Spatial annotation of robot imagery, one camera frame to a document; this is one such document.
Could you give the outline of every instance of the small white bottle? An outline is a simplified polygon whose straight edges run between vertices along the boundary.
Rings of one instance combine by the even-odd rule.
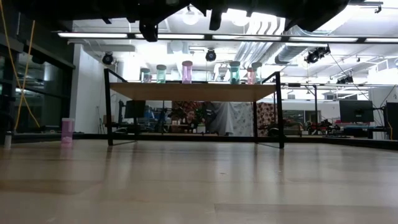
[[[4,140],[4,149],[7,149],[7,150],[11,149],[11,141],[12,141],[12,132],[6,131],[6,137]]]

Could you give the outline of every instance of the wooden floor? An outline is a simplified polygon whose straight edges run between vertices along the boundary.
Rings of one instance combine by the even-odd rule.
[[[398,223],[398,153],[106,141],[0,150],[0,223]]]

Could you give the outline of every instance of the yellow cable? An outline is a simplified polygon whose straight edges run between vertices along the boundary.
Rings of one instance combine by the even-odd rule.
[[[16,122],[15,122],[15,130],[17,130],[17,128],[18,128],[19,116],[21,115],[22,99],[25,98],[25,83],[26,83],[27,71],[29,69],[29,56],[30,56],[30,53],[31,53],[31,50],[32,50],[32,43],[33,43],[33,35],[34,35],[34,31],[35,31],[35,24],[36,24],[36,21],[33,21],[33,23],[32,23],[32,32],[30,33],[30,44],[29,44],[29,49],[28,49],[28,53],[27,53],[28,60],[26,61],[24,82],[22,84],[22,90],[21,90],[21,96],[22,97],[19,99],[19,107],[18,107],[17,119],[16,119]],[[35,120],[35,122],[38,125],[38,127],[40,127],[40,125],[37,122],[36,118],[33,115],[32,115],[32,117]]]
[[[9,53],[10,60],[11,60],[12,69],[13,69],[13,71],[14,71],[14,75],[15,75],[15,78],[16,78],[16,81],[17,81],[17,84],[18,84],[18,87],[19,87],[19,89],[22,90],[21,84],[19,83],[19,80],[18,80],[18,74],[17,74],[17,70],[16,70],[16,68],[15,68],[14,59],[13,59],[12,53],[11,53],[11,48],[10,48],[10,43],[9,43],[8,33],[7,33],[6,18],[5,18],[5,16],[4,16],[4,9],[3,9],[3,6],[2,6],[2,0],[0,0],[0,10],[1,10],[2,23],[3,23],[3,26],[4,26],[4,34],[6,35],[6,42],[7,42],[7,47],[8,47],[8,53]],[[30,48],[31,48],[31,47],[32,47],[32,37],[30,38],[29,52],[30,52]],[[26,107],[27,107],[27,109],[28,109],[30,115],[33,117],[34,121],[36,122],[37,127],[40,127],[40,124],[37,122],[35,116],[33,115],[32,111],[31,111],[30,108],[29,108],[29,105],[28,105],[28,103],[27,103],[27,100],[26,100],[26,98],[25,98],[25,95],[24,95],[24,91],[23,91],[23,90],[22,90],[21,99],[24,99],[24,100],[25,100]]]
[[[390,126],[390,130],[391,130],[390,140],[392,140],[392,127],[391,127],[391,124],[389,121],[388,121],[388,125]]]

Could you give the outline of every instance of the shelf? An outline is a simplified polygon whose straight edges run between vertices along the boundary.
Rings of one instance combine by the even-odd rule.
[[[275,85],[111,83],[132,100],[253,102],[275,92]]]

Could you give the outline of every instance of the black monitor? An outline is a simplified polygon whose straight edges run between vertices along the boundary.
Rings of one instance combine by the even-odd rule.
[[[127,101],[124,118],[143,118],[145,116],[145,103],[144,100]]]
[[[348,122],[373,122],[373,102],[369,100],[340,100],[340,120]]]

